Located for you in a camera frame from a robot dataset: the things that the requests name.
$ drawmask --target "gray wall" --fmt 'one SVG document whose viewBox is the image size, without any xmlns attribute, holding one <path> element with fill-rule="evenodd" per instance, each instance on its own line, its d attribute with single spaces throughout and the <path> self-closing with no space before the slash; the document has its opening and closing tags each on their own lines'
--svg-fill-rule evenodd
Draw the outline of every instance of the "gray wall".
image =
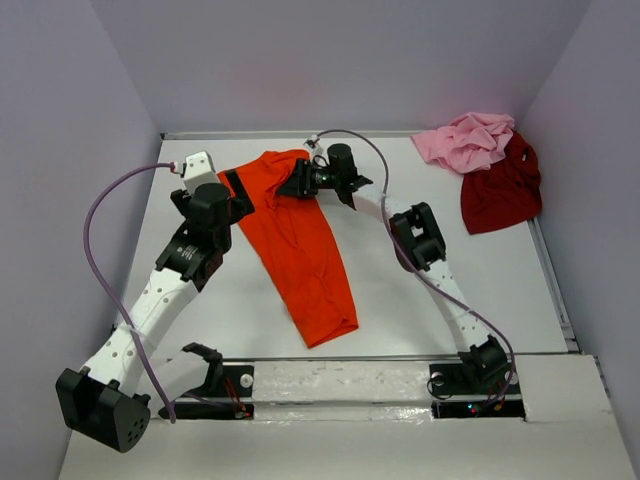
<svg viewBox="0 0 640 480">
<path fill-rule="evenodd" d="M 600 356 L 640 473 L 640 3 L 596 0 L 523 122 L 580 345 Z"/>
<path fill-rule="evenodd" d="M 91 0 L 162 131 L 521 117 L 588 0 Z"/>
<path fill-rule="evenodd" d="M 69 435 L 54 383 L 112 321 L 84 215 L 114 176 L 157 159 L 159 139 L 86 0 L 2 1 L 0 65 L 0 478 L 53 479 Z M 99 263 L 120 284 L 149 181 L 96 218 Z"/>
</svg>

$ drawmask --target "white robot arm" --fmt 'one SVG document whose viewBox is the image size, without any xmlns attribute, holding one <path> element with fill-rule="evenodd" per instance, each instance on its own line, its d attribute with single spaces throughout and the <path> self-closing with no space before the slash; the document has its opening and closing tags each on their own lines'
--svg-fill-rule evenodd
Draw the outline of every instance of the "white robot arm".
<svg viewBox="0 0 640 480">
<path fill-rule="evenodd" d="M 78 372 L 66 369 L 56 382 L 67 426 L 120 452 L 136 445 L 150 417 L 165 403 L 147 376 L 141 382 L 144 363 L 222 264 L 231 248 L 230 226 L 253 212 L 237 174 L 225 173 L 235 193 L 231 196 L 206 152 L 187 157 L 175 165 L 174 172 L 182 177 L 185 189 L 173 192 L 171 200 L 185 221 L 157 259 L 131 309 L 133 325 L 121 319 Z M 221 369 L 222 355 L 190 344 L 155 373 L 161 391 L 172 401 L 203 385 L 205 379 L 219 379 Z"/>
<path fill-rule="evenodd" d="M 344 144 L 329 147 L 328 163 L 299 159 L 279 195 L 313 197 L 319 189 L 332 189 L 356 211 L 379 221 L 388 219 L 396 248 L 438 289 L 464 304 L 464 297 L 446 262 L 445 243 L 428 205 L 408 205 L 386 197 L 358 175 L 351 149 Z M 149 419 L 165 402 L 147 375 L 143 362 L 155 351 L 172 322 L 202 291 L 222 264 L 231 247 L 230 225 L 253 212 L 253 205 L 235 172 L 227 179 L 235 196 L 220 184 L 211 158 L 201 152 L 175 168 L 185 189 L 171 200 L 185 217 L 156 261 L 156 269 L 131 309 L 133 328 L 121 321 L 104 346 L 75 372 L 66 369 L 56 382 L 65 423 L 120 452 L 133 448 Z M 465 309 L 433 294 L 449 325 L 462 360 L 462 374 L 479 391 L 504 375 L 508 359 L 486 326 Z M 133 335 L 146 355 L 141 358 Z M 190 344 L 171 361 L 155 368 L 156 378 L 169 401 L 208 381 L 222 377 L 222 355 L 205 346 Z"/>
</svg>

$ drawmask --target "white surface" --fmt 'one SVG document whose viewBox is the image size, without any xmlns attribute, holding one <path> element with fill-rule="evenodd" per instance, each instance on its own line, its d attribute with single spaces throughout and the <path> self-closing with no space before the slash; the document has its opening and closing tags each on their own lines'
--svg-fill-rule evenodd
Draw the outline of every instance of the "white surface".
<svg viewBox="0 0 640 480">
<path fill-rule="evenodd" d="M 389 193 L 426 201 L 447 242 L 453 275 L 471 306 L 504 330 L 516 352 L 564 352 L 566 345 L 527 224 L 469 236 L 460 214 L 461 177 L 425 165 L 406 138 L 374 139 L 387 155 Z M 332 140 L 323 140 L 328 146 Z M 360 172 L 381 184 L 375 153 L 346 140 Z M 250 162 L 265 150 L 299 148 L 300 139 L 165 141 L 160 161 L 206 150 L 216 170 Z M 125 303 L 140 294 L 157 256 L 181 222 L 169 200 L 179 178 L 154 178 Z M 257 254 L 237 226 L 224 264 L 171 327 L 157 355 L 171 357 L 198 341 L 227 358 L 295 358 L 455 354 L 445 320 L 423 287 L 398 264 L 384 227 L 342 205 L 333 192 L 318 197 L 342 254 L 360 328 L 309 350 Z"/>
<path fill-rule="evenodd" d="M 281 380 L 262 388 L 265 400 L 281 401 L 283 390 L 306 384 L 301 398 L 321 397 L 319 405 L 256 406 L 251 422 L 152 421 L 140 443 L 126 455 L 74 433 L 60 480 L 176 480 L 204 478 L 342 479 L 425 478 L 443 480 L 576 479 L 632 480 L 633 473 L 609 409 L 600 401 L 602 385 L 590 357 L 521 357 L 521 381 L 540 395 L 525 397 L 534 410 L 548 412 L 536 420 L 431 420 L 418 406 L 372 405 L 371 385 L 357 382 L 363 372 L 379 369 L 390 375 L 396 398 L 411 402 L 421 362 L 275 362 L 284 369 Z M 268 377 L 258 371 L 256 385 Z M 287 372 L 286 364 L 291 366 Z M 407 372 L 400 374 L 406 367 Z M 548 373 L 570 378 L 565 388 L 584 393 L 582 418 L 554 419 L 567 409 L 566 396 L 555 398 Z M 318 384 L 314 378 L 351 380 Z M 347 402 L 327 407 L 323 391 L 350 392 Z M 333 395 L 338 399 L 340 394 Z"/>
<path fill-rule="evenodd" d="M 91 0 L 163 132 L 521 117 L 589 0 Z"/>
</svg>

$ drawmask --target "orange cloth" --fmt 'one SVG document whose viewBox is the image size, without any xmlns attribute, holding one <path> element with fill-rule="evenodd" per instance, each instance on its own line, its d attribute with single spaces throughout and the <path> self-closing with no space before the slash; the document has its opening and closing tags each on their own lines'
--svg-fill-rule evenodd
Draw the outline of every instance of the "orange cloth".
<svg viewBox="0 0 640 480">
<path fill-rule="evenodd" d="M 318 202 L 276 196 L 298 158 L 309 155 L 305 150 L 265 152 L 236 169 L 256 209 L 239 225 L 312 348 L 357 329 L 358 320 L 340 252 Z M 220 179 L 229 186 L 224 175 Z"/>
</svg>

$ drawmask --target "black bracket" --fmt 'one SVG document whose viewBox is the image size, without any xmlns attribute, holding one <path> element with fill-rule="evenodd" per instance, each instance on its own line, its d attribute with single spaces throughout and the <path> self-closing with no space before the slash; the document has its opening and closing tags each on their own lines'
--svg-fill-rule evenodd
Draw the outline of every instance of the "black bracket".
<svg viewBox="0 0 640 480">
<path fill-rule="evenodd" d="M 292 174 L 276 193 L 287 197 L 311 198 L 319 190 L 335 190 L 342 203 L 354 208 L 353 193 L 373 182 L 358 174 L 348 145 L 331 145 L 327 149 L 327 156 L 328 164 L 325 166 L 299 158 Z"/>
<path fill-rule="evenodd" d="M 235 192 L 221 183 L 205 183 L 194 195 L 176 190 L 171 201 L 185 217 L 169 244 L 156 260 L 156 269 L 168 268 L 192 281 L 202 291 L 222 265 L 222 256 L 231 248 L 231 225 L 255 211 L 235 170 L 225 173 Z"/>
<path fill-rule="evenodd" d="M 469 352 L 459 352 L 461 363 L 433 363 L 429 365 L 430 390 L 434 396 L 487 395 L 495 385 L 504 383 L 509 361 L 502 346 L 492 335 L 485 343 Z M 510 385 L 507 393 L 519 393 L 518 385 Z"/>
<path fill-rule="evenodd" d="M 56 381 L 64 423 L 114 450 L 128 452 L 149 424 L 149 397 L 129 397 L 118 391 L 118 382 L 104 385 L 87 373 L 67 368 Z"/>
<path fill-rule="evenodd" d="M 431 207 L 426 203 L 395 214 L 389 219 L 389 226 L 402 251 L 418 270 L 428 271 L 433 262 L 446 259 L 444 238 Z M 402 267 L 411 271 L 397 252 L 396 256 Z"/>
</svg>

